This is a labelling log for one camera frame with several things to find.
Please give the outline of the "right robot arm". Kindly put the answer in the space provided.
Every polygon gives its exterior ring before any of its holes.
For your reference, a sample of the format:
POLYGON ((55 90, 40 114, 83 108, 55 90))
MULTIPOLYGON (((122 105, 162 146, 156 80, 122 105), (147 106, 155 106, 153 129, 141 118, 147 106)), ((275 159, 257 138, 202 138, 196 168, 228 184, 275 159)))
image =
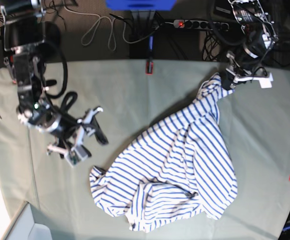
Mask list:
POLYGON ((60 48, 47 38, 42 21, 45 11, 39 0, 0 0, 0 10, 4 49, 13 53, 10 72, 17 85, 18 120, 29 128, 55 137, 55 143, 47 147, 48 154, 58 153, 69 160, 85 160, 91 153, 83 145, 84 136, 95 136, 99 144, 108 144, 96 119, 103 108, 89 109, 82 118, 68 114, 78 95, 66 91, 67 61, 60 48), (57 94, 47 92, 57 82, 44 77, 46 57, 43 46, 48 46, 61 58, 63 81, 57 94))

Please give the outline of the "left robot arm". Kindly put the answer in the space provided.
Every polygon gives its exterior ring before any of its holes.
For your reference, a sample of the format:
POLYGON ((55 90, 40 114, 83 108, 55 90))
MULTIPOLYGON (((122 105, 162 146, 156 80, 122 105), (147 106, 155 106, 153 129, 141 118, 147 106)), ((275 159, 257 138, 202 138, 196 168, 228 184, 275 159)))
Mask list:
POLYGON ((272 73, 263 66, 263 61, 279 38, 260 1, 228 1, 244 35, 237 41, 229 41, 216 28, 211 17, 211 8, 214 3, 215 1, 211 0, 207 4, 207 19, 212 32, 224 44, 238 48, 236 53, 230 50, 226 53, 229 62, 225 71, 220 73, 222 87, 229 91, 240 84, 258 81, 261 88, 271 88, 274 78, 272 73))

